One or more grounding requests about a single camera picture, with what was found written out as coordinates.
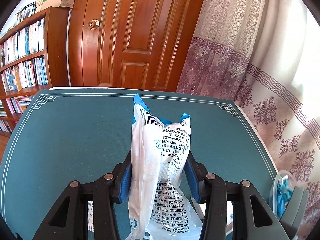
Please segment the blue soda cracker packet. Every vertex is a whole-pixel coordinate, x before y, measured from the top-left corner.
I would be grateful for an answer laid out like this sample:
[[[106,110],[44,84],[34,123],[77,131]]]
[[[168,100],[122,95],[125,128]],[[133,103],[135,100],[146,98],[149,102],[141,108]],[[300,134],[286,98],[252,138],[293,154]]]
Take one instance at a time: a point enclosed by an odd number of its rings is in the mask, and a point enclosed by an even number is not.
[[[278,218],[281,218],[284,214],[292,194],[293,190],[290,188],[289,177],[285,176],[279,178],[276,190],[276,207]]]

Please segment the white plastic packet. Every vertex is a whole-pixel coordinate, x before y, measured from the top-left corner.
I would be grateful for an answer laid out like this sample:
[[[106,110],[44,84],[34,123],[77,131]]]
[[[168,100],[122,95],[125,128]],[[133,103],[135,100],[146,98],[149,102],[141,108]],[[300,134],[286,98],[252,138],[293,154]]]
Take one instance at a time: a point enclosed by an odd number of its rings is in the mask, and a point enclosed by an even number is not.
[[[202,222],[180,189],[190,150],[190,116],[173,123],[133,98],[127,239],[199,239]]]

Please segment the white blue medicine box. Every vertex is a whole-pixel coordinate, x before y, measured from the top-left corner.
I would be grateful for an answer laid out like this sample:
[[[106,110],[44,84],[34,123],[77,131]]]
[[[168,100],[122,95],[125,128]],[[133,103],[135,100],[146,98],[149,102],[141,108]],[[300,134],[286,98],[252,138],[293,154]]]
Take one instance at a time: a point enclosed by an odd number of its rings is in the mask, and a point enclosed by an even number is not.
[[[225,226],[225,239],[231,237],[233,231],[232,201],[227,200],[222,203],[221,200],[218,200],[215,203],[213,199],[210,199],[208,203],[199,204],[193,197],[190,200],[200,220],[204,222],[207,231],[213,232],[217,229],[218,236],[222,236],[221,226]]]

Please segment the teal table mat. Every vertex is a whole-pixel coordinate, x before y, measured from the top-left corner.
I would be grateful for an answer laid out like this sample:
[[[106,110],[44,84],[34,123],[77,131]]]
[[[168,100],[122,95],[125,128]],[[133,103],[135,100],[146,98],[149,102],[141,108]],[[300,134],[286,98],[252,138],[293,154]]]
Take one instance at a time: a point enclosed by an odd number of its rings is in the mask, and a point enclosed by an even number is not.
[[[68,183],[111,172],[131,148],[133,97],[150,112],[191,120],[190,149],[226,181],[247,179],[268,198],[277,168],[254,126],[234,102],[188,94],[111,88],[42,90],[18,121],[1,162],[1,214],[32,239]]]

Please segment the wooden bookshelf with books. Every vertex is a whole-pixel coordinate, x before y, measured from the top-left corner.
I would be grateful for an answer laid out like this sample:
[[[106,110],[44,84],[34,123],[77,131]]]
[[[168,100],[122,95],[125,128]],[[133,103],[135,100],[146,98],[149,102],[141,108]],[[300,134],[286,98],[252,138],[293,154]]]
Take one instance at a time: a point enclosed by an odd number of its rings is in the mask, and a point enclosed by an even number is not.
[[[33,96],[68,86],[69,10],[48,7],[1,38],[1,135],[10,137]]]

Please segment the white purple patterned curtain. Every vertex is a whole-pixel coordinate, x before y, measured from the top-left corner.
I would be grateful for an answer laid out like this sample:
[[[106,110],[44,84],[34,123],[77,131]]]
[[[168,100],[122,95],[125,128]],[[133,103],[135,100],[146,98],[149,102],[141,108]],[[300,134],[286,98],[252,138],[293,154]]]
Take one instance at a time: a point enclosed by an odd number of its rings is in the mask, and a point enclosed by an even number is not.
[[[179,93],[233,100],[319,220],[319,24],[302,0],[204,0]]]

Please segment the brown wooden door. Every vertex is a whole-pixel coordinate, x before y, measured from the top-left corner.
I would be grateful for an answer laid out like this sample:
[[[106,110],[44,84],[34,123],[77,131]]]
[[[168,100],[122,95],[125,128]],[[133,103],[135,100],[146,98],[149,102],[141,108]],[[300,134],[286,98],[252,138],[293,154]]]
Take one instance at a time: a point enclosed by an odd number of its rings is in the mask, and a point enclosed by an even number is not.
[[[174,92],[204,0],[75,0],[68,34],[73,86]],[[89,30],[97,19],[100,25]]]

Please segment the brass door knob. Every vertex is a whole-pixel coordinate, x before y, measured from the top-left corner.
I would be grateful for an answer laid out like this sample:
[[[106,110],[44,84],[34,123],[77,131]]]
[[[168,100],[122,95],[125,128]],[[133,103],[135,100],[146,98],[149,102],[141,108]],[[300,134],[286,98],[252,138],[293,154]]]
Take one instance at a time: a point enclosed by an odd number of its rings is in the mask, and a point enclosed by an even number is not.
[[[92,19],[91,21],[88,22],[87,27],[89,30],[95,30],[99,27],[100,22],[97,19]]]

